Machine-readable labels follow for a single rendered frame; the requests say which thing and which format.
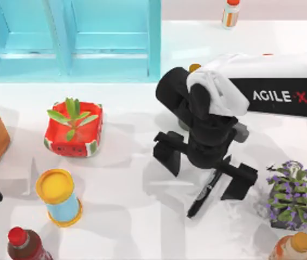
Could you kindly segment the purple flower plant pot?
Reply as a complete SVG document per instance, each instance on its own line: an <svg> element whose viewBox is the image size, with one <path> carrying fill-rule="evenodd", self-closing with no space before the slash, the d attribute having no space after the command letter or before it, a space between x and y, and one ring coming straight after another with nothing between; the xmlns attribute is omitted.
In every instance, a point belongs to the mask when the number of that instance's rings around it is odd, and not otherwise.
<svg viewBox="0 0 307 260"><path fill-rule="evenodd" d="M289 160L267 168L272 189L267 201L271 227L285 230L307 228L307 169L302 163Z"/></svg>

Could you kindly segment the red watermelon plant pot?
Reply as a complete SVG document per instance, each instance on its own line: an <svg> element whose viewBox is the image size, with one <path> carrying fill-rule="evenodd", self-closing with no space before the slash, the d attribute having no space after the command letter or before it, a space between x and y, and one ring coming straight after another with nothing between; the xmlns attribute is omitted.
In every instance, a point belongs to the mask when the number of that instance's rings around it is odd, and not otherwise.
<svg viewBox="0 0 307 260"><path fill-rule="evenodd" d="M66 98L47 113L44 145L49 150L66 157L90 157L97 151L103 126L101 104Z"/></svg>

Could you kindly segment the yellow and blue can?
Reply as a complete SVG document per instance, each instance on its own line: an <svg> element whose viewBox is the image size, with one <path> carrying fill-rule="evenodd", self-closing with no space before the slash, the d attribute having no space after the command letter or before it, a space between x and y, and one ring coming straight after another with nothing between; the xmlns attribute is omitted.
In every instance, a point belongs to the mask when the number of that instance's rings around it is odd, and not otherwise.
<svg viewBox="0 0 307 260"><path fill-rule="evenodd" d="M45 203L50 220L59 227L75 224L82 215L82 203L77 198L74 180L63 169L51 169L36 182L36 193Z"/></svg>

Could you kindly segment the dark bottle with red cap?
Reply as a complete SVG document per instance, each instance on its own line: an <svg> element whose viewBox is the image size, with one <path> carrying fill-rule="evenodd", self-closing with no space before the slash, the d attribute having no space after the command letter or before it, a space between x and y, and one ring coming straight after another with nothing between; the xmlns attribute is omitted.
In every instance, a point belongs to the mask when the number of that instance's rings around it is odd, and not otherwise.
<svg viewBox="0 0 307 260"><path fill-rule="evenodd" d="M8 233L7 251L12 260L53 260L33 230L14 227Z"/></svg>

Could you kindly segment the light blue rack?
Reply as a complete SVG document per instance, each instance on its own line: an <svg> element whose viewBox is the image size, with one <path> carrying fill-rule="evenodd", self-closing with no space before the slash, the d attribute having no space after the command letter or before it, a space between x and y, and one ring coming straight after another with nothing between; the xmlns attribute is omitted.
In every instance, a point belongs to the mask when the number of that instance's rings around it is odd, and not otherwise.
<svg viewBox="0 0 307 260"><path fill-rule="evenodd" d="M0 82L155 82L161 0L0 0Z"/></svg>

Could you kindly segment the pale grey rounded box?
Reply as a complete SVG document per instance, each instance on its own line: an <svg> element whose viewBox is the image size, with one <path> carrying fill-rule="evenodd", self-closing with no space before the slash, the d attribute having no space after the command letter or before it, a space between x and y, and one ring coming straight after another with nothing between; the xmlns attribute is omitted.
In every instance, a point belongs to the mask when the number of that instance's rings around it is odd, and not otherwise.
<svg viewBox="0 0 307 260"><path fill-rule="evenodd" d="M238 143L244 143L249 136L247 126L238 122L233 126L233 128L236 130L234 140Z"/></svg>

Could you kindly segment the black marker pen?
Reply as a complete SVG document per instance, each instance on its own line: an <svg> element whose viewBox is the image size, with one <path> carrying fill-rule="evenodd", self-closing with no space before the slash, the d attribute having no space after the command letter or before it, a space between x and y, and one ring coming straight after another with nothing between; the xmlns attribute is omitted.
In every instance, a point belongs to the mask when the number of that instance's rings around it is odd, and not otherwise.
<svg viewBox="0 0 307 260"><path fill-rule="evenodd" d="M220 170L215 170L214 173L210 175L210 178L208 179L207 183L189 208L187 212L188 218L193 218L199 212L200 208L210 195L211 191L213 190L221 176L222 172Z"/></svg>

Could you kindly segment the white bottle with orange cap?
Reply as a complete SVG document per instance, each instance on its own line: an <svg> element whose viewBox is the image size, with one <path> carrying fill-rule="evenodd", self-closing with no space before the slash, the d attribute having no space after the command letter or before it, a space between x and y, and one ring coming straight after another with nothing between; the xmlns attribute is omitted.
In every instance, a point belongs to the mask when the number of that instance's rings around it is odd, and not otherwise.
<svg viewBox="0 0 307 260"><path fill-rule="evenodd" d="M240 11L240 0L226 0L225 8L222 13L222 25L226 29L235 27Z"/></svg>

